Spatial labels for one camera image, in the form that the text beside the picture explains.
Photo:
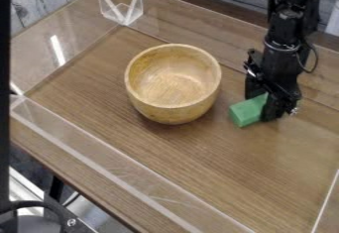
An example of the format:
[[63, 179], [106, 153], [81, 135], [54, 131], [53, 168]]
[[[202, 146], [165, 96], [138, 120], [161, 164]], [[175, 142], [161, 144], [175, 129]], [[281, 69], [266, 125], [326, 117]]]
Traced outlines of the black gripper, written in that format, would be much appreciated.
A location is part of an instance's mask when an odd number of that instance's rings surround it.
[[265, 40], [263, 52], [249, 50], [249, 60], [245, 62], [247, 70], [246, 99], [267, 94], [262, 107], [261, 121], [269, 122], [293, 114], [298, 108], [302, 92], [298, 76], [302, 73], [299, 63], [301, 42], [282, 45]]

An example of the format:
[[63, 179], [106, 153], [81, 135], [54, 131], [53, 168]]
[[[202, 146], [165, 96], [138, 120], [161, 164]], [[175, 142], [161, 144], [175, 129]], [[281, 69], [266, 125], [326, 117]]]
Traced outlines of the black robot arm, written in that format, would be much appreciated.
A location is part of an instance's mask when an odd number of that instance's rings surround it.
[[319, 54], [309, 37], [318, 30], [321, 0], [266, 0], [269, 29], [263, 50], [249, 50], [246, 99], [266, 97], [259, 120], [294, 114], [302, 99], [298, 77], [311, 73]]

